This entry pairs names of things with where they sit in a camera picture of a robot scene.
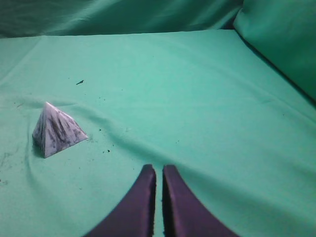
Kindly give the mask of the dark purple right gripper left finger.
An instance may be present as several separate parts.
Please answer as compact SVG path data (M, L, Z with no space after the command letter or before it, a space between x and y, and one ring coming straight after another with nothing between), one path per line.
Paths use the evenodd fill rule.
M86 237L151 237L154 234L156 173L145 164L116 207Z

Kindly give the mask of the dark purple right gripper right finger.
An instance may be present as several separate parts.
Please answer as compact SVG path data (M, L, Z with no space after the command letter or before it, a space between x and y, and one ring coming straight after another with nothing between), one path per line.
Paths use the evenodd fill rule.
M162 214L166 237L236 237L199 201L174 165L163 167Z

